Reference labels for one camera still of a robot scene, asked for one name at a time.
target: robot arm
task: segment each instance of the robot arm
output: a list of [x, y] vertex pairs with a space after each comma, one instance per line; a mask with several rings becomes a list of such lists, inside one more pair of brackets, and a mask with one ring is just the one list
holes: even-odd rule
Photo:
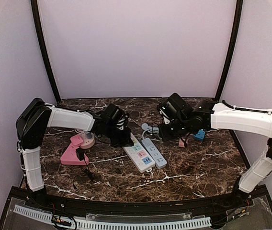
[[57, 108], [35, 98], [16, 122], [18, 151], [22, 154], [27, 183], [33, 191], [44, 188], [41, 175], [40, 147], [47, 127], [81, 129], [105, 135], [111, 146], [132, 146], [126, 114], [114, 104], [97, 114]]
[[250, 193], [272, 171], [272, 109], [230, 106], [226, 102], [199, 102], [191, 108], [176, 93], [158, 106], [164, 118], [159, 135], [164, 141], [197, 133], [200, 129], [232, 129], [264, 135], [269, 138], [265, 151], [240, 178], [238, 189]]

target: black frame pole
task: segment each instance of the black frame pole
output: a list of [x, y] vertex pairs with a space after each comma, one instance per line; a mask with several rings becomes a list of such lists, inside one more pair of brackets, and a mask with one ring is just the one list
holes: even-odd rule
[[42, 27], [41, 27], [41, 21], [40, 21], [40, 16], [39, 16], [39, 9], [38, 9], [37, 0], [31, 0], [31, 5], [32, 5], [32, 12], [33, 12], [33, 18], [34, 18], [38, 43], [39, 43], [41, 55], [42, 55], [42, 58], [43, 58], [44, 64], [45, 64], [45, 70], [46, 70], [46, 73], [48, 75], [48, 78], [49, 78], [49, 81], [51, 84], [53, 95], [56, 99], [56, 102], [59, 103], [61, 101], [61, 98], [60, 98], [59, 91], [58, 91], [58, 88], [57, 88], [57, 85], [55, 82], [54, 74], [52, 72], [48, 52], [47, 52], [46, 46], [45, 46], [45, 39], [44, 39]]
[[231, 34], [231, 38], [230, 38], [230, 42], [229, 42], [228, 50], [227, 50], [227, 57], [223, 66], [220, 82], [219, 82], [218, 89], [215, 95], [215, 99], [218, 101], [220, 100], [224, 85], [227, 80], [228, 71], [230, 69], [230, 65], [231, 65], [231, 61], [232, 61], [232, 57], [233, 57], [233, 53], [235, 49], [235, 43], [237, 39], [240, 17], [242, 12], [242, 2], [243, 0], [236, 1], [235, 16], [234, 16], [234, 22], [232, 27], [232, 34]]

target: pink block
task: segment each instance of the pink block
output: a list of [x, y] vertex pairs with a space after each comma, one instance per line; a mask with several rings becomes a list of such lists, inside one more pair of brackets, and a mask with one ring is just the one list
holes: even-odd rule
[[180, 139], [180, 141], [179, 141], [179, 147], [182, 147], [182, 148], [184, 148], [185, 146], [184, 146], [184, 143], [182, 142], [182, 140]]
[[80, 146], [84, 142], [84, 140], [79, 134], [71, 137], [70, 140], [71, 140], [71, 143], [75, 146]]
[[76, 149], [78, 146], [74, 146], [72, 143], [68, 146], [64, 154], [60, 158], [60, 162], [66, 165], [88, 165], [89, 158], [85, 155], [85, 161], [80, 161], [77, 157]]

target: black metal frame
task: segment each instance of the black metal frame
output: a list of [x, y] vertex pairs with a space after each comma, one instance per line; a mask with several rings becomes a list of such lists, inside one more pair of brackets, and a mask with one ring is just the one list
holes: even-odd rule
[[219, 82], [218, 89], [217, 89], [217, 92], [215, 95], [216, 100], [220, 100], [222, 91], [224, 89], [224, 85], [227, 80], [228, 71], [230, 69], [230, 65], [231, 65], [231, 61], [232, 61], [232, 57], [233, 57], [233, 53], [234, 53], [234, 49], [235, 49], [238, 29], [239, 29], [240, 17], [241, 17], [241, 12], [242, 12], [242, 2], [243, 2], [243, 0], [236, 1], [236, 9], [235, 9], [232, 34], [231, 34], [230, 42], [228, 44], [226, 61], [223, 66], [220, 82]]
[[[251, 193], [252, 198], [266, 196], [272, 210], [272, 201], [265, 185], [255, 188]], [[85, 217], [87, 214], [104, 214], [104, 215], [122, 215], [122, 216], [154, 216], [192, 213], [195, 216], [205, 215], [207, 217], [219, 217], [226, 215], [228, 208], [213, 206], [217, 200], [227, 199], [230, 194], [218, 195], [208, 198], [199, 198], [193, 200], [156, 202], [156, 203], [119, 203], [119, 202], [101, 202], [64, 198], [55, 195], [47, 195], [50, 200], [60, 211], [64, 211], [73, 216]], [[25, 189], [12, 187], [7, 198], [1, 219], [0, 230], [4, 225], [6, 213], [9, 208], [11, 198], [24, 200], [25, 204], [31, 207], [41, 208], [32, 200], [28, 200], [28, 192]]]
[[59, 91], [55, 82], [54, 74], [52, 72], [52, 67], [50, 64], [48, 52], [45, 46], [45, 38], [44, 38], [42, 26], [41, 26], [37, 0], [31, 0], [31, 5], [32, 5], [32, 12], [33, 12], [33, 18], [34, 18], [34, 24], [36, 28], [38, 43], [39, 43], [41, 55], [45, 64], [45, 70], [51, 84], [53, 95], [57, 103], [59, 103], [61, 101], [61, 98], [60, 98]]

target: pink stand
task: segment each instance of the pink stand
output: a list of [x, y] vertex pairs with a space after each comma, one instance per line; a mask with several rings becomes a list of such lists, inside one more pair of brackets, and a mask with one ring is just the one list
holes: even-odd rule
[[68, 146], [64, 154], [60, 158], [60, 162], [62, 164], [66, 165], [88, 165], [89, 164], [89, 159], [85, 155], [85, 161], [80, 161], [77, 157], [77, 152], [76, 149], [79, 148], [83, 144], [83, 140], [80, 140], [79, 135], [75, 135], [71, 138], [71, 144]]

